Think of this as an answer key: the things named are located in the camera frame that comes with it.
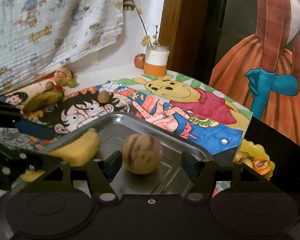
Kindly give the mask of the yellow banana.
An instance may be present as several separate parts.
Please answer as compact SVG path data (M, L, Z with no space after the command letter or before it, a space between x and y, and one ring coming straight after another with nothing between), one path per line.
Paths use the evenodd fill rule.
M52 141L44 140L41 144L35 144L35 147L43 151L47 149L47 146L52 145L56 139ZM101 139L97 135L97 132L94 128L90 128L86 131L80 138L71 142L61 148L52 150L48 152L48 155L62 158L65 161L68 161L71 166L83 166L89 162L98 152L100 148ZM33 182L39 176L46 172L48 168L39 168L38 171L30 170L27 168L24 174L19 176L20 179L26 182Z

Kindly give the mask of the striped pepino melon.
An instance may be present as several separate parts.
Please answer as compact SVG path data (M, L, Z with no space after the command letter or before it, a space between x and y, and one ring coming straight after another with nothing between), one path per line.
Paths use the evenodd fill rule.
M149 174L158 168L162 148L156 137L135 133L125 139L121 153L128 171L133 174Z
M55 71L54 79L57 85L66 86L68 81L72 79L72 73L69 69L60 67Z

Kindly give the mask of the small brown longan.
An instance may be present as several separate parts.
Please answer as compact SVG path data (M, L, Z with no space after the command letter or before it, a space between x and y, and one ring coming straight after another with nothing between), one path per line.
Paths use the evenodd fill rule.
M107 91L99 92L97 99L101 104L107 104L110 100L110 94Z

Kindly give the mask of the spotted ripe banana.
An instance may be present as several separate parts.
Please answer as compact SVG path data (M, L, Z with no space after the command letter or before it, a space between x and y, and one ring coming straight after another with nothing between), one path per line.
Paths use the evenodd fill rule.
M38 109L45 108L50 105L54 105L62 101L64 98L64 93L62 90L47 90L40 94L37 94L32 99L30 99L23 107L23 113L31 113Z

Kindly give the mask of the small brown longan fruit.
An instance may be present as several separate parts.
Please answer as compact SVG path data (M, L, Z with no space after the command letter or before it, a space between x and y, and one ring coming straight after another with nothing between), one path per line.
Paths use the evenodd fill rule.
M54 85L55 85L55 84L54 84L52 81L48 81L48 82L45 84L45 90L48 90L48 91L52 90L53 87L54 87Z

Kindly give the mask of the red cherry tomato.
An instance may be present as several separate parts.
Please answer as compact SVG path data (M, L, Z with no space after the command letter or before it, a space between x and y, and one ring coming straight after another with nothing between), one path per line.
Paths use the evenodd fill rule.
M63 86L61 85L53 85L52 91L63 91Z

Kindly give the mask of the green grape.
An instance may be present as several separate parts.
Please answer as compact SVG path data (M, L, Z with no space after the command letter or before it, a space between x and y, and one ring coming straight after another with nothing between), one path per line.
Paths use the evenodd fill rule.
M78 86L78 83L76 81L76 79L70 79L67 81L66 85L69 87L69 88L75 88Z

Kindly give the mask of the yellow flower decoration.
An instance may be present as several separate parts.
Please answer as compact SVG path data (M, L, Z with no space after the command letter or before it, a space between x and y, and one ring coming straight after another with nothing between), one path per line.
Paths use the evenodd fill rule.
M235 163L244 163L267 180L270 180L275 168L275 164L270 160L262 145L245 139L242 140L230 165L233 166Z

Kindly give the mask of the anime character drawing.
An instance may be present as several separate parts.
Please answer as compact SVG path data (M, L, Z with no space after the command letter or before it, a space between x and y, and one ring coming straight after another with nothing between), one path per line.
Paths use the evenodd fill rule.
M101 104L97 99L101 91L107 91L110 94L107 104ZM197 126L191 122L189 112L153 96L112 82L74 92L66 96L64 101L26 114L25 118L53 129L57 140L113 112L125 112L143 118L193 142L199 139ZM30 144L35 146L41 142L30 137Z

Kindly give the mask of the striped pepino melon by cloth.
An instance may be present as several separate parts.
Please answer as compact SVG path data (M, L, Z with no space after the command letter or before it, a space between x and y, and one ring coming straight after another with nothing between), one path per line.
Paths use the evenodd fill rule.
M68 81L72 79L72 73L69 69L60 67L55 71L54 79L57 85L66 86Z

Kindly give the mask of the red apple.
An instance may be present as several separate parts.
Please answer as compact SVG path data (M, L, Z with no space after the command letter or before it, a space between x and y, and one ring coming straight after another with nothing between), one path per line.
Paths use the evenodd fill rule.
M134 58L134 66L143 69L145 65L145 54L138 54Z

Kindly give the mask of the white orange jar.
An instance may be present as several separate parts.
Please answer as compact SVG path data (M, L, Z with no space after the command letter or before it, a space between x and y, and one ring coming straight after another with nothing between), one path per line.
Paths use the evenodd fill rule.
M162 77L166 74L168 57L170 50L168 46L148 45L145 53L145 63L143 71L145 74Z

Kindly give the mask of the orange dress woman poster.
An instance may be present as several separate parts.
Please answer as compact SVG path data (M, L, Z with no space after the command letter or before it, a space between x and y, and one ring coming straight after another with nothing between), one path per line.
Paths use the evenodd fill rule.
M255 32L219 60L209 85L300 146L300 0L257 0Z

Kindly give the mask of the printed white cloth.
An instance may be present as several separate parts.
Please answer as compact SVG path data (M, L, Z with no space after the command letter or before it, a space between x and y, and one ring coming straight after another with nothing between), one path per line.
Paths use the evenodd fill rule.
M115 44L123 0L0 0L0 95Z

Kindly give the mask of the brown wooden post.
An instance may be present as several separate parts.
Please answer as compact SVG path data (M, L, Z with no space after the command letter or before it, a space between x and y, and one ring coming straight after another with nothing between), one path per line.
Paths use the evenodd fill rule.
M164 0L159 43L168 46L167 68L194 76L208 0Z

